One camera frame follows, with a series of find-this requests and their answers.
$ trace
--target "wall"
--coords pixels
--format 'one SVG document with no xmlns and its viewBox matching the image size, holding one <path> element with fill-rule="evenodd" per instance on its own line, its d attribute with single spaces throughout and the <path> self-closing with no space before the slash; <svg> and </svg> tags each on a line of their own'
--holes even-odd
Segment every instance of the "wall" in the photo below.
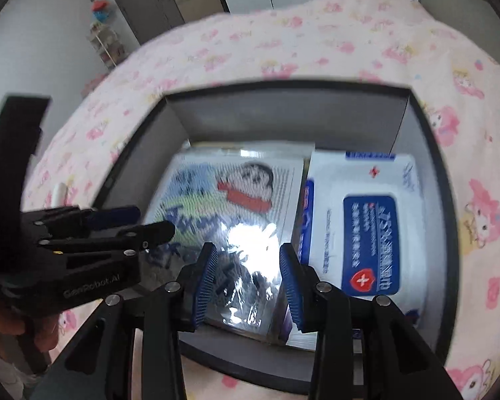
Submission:
<svg viewBox="0 0 500 400">
<path fill-rule="evenodd" d="M 90 0 L 10 0 L 0 12 L 0 103 L 6 93 L 53 100 L 39 152 L 80 105 L 84 85 L 107 71 L 86 39 L 93 21 L 90 6 Z M 112 27 L 128 52 L 137 49 L 118 8 Z"/>
</svg>

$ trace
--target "blue label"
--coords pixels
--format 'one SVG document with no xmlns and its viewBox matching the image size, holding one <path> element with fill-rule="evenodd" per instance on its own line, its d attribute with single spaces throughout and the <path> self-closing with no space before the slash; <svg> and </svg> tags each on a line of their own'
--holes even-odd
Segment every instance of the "blue label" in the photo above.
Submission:
<svg viewBox="0 0 500 400">
<path fill-rule="evenodd" d="M 400 288 L 400 245 L 395 200 L 346 197 L 341 289 L 350 296 L 393 295 Z"/>
<path fill-rule="evenodd" d="M 391 155 L 389 153 L 375 153 L 375 152 L 347 152 L 347 159 L 382 159 L 388 161 L 394 161 L 396 155 Z"/>
<path fill-rule="evenodd" d="M 308 179 L 305 183 L 303 194 L 302 227 L 300 229 L 300 244 L 298 245 L 298 258 L 300 264 L 309 263 L 309 249 L 311 247 L 311 229 L 313 227 L 313 195 L 315 183 Z"/>
</svg>

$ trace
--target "red object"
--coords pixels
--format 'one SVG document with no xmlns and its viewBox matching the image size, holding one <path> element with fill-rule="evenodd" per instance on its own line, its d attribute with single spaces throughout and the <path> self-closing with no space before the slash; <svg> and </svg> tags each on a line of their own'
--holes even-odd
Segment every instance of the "red object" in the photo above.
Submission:
<svg viewBox="0 0 500 400">
<path fill-rule="evenodd" d="M 266 213 L 272 208 L 271 201 L 265 201 L 261 198 L 252 198 L 245 193 L 232 188 L 228 183 L 217 182 L 219 191 L 227 191 L 226 200 L 247 208 L 256 213 Z"/>
<path fill-rule="evenodd" d="M 99 10 L 104 9 L 108 5 L 107 0 L 94 0 L 91 5 L 91 11 L 98 12 Z"/>
<path fill-rule="evenodd" d="M 380 170 L 378 170 L 376 166 L 374 166 L 368 173 L 372 176 L 372 179 L 374 179 L 376 176 L 378 176 L 379 172 Z"/>
<path fill-rule="evenodd" d="M 372 285 L 376 281 L 376 277 L 374 276 L 374 272 L 372 272 L 371 268 L 361 269 L 361 271 L 357 271 L 352 279 L 350 280 L 350 285 L 354 290 L 358 292 L 370 292 Z"/>
</svg>

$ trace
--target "ridged blue pad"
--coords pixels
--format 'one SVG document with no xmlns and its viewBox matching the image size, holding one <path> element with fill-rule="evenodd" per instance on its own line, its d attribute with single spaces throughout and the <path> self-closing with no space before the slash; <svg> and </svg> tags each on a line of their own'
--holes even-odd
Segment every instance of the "ridged blue pad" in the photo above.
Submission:
<svg viewBox="0 0 500 400">
<path fill-rule="evenodd" d="M 285 294 L 287 295 L 287 301 L 289 302 L 291 318 L 301 331 L 304 320 L 302 296 L 300 295 L 300 291 L 296 283 L 296 277 L 294 275 L 289 256 L 283 247 L 280 248 L 280 272 Z"/>
<path fill-rule="evenodd" d="M 213 291 L 217 260 L 216 247 L 211 245 L 211 252 L 194 296 L 192 322 L 195 327 L 202 323 L 206 317 L 207 303 Z"/>
</svg>

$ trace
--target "alcohol wipes pack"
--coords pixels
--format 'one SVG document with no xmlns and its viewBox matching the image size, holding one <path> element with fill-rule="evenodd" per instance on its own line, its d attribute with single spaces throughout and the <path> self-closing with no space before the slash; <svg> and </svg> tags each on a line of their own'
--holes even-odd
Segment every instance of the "alcohol wipes pack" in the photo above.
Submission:
<svg viewBox="0 0 500 400">
<path fill-rule="evenodd" d="M 300 262 L 349 296 L 390 296 L 416 324 L 427 271 L 414 158 L 315 151 L 303 203 Z M 293 327 L 287 344 L 314 349 L 316 338 L 307 335 Z"/>
</svg>

